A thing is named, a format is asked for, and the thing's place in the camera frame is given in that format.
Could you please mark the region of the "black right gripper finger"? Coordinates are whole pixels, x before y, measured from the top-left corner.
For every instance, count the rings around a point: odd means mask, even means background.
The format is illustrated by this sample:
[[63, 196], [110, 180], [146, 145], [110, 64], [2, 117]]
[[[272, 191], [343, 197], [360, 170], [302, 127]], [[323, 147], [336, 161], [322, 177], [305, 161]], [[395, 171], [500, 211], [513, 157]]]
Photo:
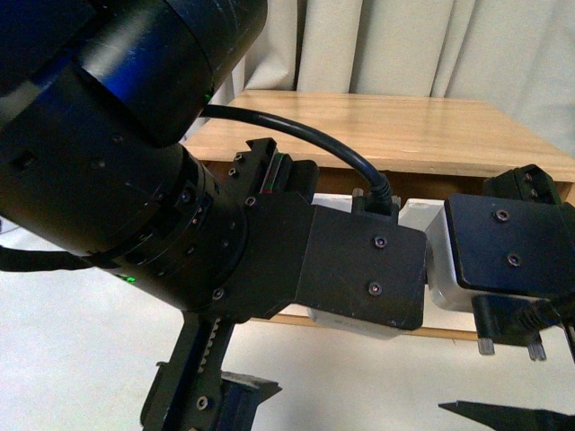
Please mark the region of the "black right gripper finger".
[[439, 403], [445, 409], [493, 430], [574, 430], [574, 416], [547, 409], [525, 409], [457, 400]]

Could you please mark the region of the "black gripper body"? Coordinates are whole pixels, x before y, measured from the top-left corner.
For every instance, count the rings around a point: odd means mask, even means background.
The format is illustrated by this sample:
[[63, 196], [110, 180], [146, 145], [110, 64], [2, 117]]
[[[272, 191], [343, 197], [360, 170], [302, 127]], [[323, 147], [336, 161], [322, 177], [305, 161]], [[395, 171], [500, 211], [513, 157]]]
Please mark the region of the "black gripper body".
[[203, 278], [187, 293], [194, 303], [183, 311], [183, 326], [155, 380], [140, 415], [145, 430], [211, 430], [222, 402], [222, 370], [234, 326], [252, 316], [243, 312], [249, 264], [250, 213], [260, 197], [292, 193], [310, 204], [319, 178], [311, 161], [294, 162], [271, 138], [248, 141], [234, 158], [227, 193], [202, 199], [194, 224], [208, 229], [185, 250], [199, 259]]

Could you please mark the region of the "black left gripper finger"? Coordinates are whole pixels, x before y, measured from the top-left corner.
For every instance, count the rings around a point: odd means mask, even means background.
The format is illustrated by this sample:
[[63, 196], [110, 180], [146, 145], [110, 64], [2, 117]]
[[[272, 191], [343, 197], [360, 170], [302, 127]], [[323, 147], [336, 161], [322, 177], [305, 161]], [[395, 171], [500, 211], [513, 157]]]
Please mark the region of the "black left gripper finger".
[[277, 382], [248, 374], [222, 373], [222, 402], [211, 430], [250, 431], [258, 407], [282, 391]]

